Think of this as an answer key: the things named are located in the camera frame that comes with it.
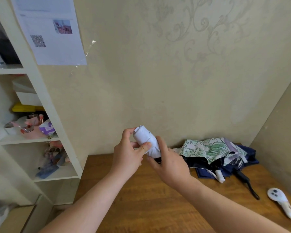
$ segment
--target wooden tabletop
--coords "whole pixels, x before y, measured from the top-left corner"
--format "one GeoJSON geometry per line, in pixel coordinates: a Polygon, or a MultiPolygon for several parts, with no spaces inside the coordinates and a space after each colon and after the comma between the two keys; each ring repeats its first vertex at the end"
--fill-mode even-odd
{"type": "MultiPolygon", "coordinates": [[[[77,201],[110,170],[112,154],[91,155],[81,177],[77,201]]],[[[272,187],[281,189],[291,204],[291,195],[260,164],[246,167],[243,173],[260,200],[235,176],[220,184],[212,179],[199,179],[223,196],[267,217],[291,231],[291,220],[281,207],[267,197],[272,187]]],[[[191,175],[197,178],[194,169],[191,175]]],[[[144,159],[142,166],[123,186],[97,232],[214,232],[205,219],[178,192],[164,184],[144,159]]]]}

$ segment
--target paper poster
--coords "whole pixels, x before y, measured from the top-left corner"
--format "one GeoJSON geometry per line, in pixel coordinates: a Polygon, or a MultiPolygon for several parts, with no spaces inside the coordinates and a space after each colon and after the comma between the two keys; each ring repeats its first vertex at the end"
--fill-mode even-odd
{"type": "Polygon", "coordinates": [[[86,65],[73,0],[11,0],[38,65],[86,65]]]}

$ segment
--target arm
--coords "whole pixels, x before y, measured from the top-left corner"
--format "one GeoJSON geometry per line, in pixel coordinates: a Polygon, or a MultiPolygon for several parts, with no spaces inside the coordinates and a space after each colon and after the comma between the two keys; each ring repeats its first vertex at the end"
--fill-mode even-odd
{"type": "Polygon", "coordinates": [[[129,136],[134,129],[124,130],[120,143],[114,148],[113,163],[107,176],[74,205],[44,227],[40,233],[97,231],[118,192],[137,171],[143,155],[151,148],[151,143],[146,142],[139,149],[134,150],[139,147],[136,142],[129,141],[129,136]]]}
{"type": "Polygon", "coordinates": [[[267,218],[203,185],[190,175],[181,156],[167,148],[160,137],[157,137],[157,140],[162,153],[162,163],[159,165],[154,159],[147,157],[150,165],[163,182],[187,199],[217,233],[288,232],[267,218]]]}

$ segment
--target hand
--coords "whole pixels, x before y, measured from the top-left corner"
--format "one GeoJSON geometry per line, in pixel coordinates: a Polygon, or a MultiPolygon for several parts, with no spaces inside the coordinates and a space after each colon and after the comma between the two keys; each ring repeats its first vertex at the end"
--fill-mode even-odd
{"type": "Polygon", "coordinates": [[[156,139],[159,142],[159,148],[162,153],[162,163],[159,165],[150,156],[147,157],[147,160],[161,180],[177,190],[182,183],[192,179],[189,167],[180,155],[167,148],[165,141],[160,136],[157,136],[156,139]]]}
{"type": "Polygon", "coordinates": [[[129,137],[135,129],[125,129],[120,143],[114,147],[110,173],[123,177],[124,181],[127,181],[137,171],[143,155],[151,148],[150,142],[145,142],[139,146],[137,142],[129,141],[129,137]]]}

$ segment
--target qr code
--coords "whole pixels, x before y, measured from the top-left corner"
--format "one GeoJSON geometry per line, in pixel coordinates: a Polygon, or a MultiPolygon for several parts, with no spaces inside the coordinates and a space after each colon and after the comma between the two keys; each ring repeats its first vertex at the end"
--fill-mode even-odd
{"type": "Polygon", "coordinates": [[[41,35],[30,35],[35,47],[46,47],[45,42],[41,35]]]}

